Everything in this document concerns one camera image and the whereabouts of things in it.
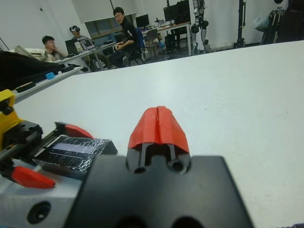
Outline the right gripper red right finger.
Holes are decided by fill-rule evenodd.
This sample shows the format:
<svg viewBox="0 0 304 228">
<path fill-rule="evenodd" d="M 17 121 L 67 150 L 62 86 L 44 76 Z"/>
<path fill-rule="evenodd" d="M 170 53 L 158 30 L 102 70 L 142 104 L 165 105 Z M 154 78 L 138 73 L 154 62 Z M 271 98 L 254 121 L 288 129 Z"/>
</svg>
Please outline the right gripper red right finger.
<svg viewBox="0 0 304 228">
<path fill-rule="evenodd" d="M 161 145 L 169 150 L 168 168 L 177 174 L 185 174 L 190 166 L 190 150 L 185 132 L 172 111 L 158 106 L 158 127 Z"/>
</svg>

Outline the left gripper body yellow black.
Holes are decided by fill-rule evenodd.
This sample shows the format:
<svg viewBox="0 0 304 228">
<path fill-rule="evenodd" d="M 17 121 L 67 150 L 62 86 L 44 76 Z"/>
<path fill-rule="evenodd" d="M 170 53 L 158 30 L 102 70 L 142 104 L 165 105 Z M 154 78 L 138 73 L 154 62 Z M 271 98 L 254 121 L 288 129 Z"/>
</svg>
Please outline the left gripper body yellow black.
<svg viewBox="0 0 304 228">
<path fill-rule="evenodd" d="M 42 128 L 20 119 L 14 110 L 15 95 L 10 90 L 0 93 L 0 173 L 12 177 L 16 170 L 13 159 L 34 165 L 33 158 L 54 141 L 55 131 L 43 137 Z"/>
</svg>

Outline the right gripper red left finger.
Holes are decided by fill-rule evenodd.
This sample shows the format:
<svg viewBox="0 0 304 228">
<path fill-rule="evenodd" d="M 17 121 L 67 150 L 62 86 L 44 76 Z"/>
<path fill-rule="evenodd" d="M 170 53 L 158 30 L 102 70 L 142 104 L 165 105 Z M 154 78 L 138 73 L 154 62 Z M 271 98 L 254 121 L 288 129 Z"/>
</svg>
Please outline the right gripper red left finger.
<svg viewBox="0 0 304 228">
<path fill-rule="evenodd" d="M 158 141 L 156 133 L 157 114 L 158 109 L 156 107 L 148 108 L 130 136 L 126 156 L 130 172 L 134 173 L 137 169 L 148 165 L 148 147 Z"/>
</svg>

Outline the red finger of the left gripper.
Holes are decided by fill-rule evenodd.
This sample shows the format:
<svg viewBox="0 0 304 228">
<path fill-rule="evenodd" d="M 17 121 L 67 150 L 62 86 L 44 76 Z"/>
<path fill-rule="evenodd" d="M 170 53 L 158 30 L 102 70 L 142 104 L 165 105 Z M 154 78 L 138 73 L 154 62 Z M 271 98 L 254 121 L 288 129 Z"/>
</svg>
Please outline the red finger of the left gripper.
<svg viewBox="0 0 304 228">
<path fill-rule="evenodd" d="M 82 137 L 82 138 L 93 138 L 93 136 L 86 130 L 64 122 L 55 122 L 56 135 L 66 135 L 69 137 Z"/>
<path fill-rule="evenodd" d="M 51 189 L 55 182 L 26 167 L 4 167 L 2 176 L 26 188 Z"/>
</svg>

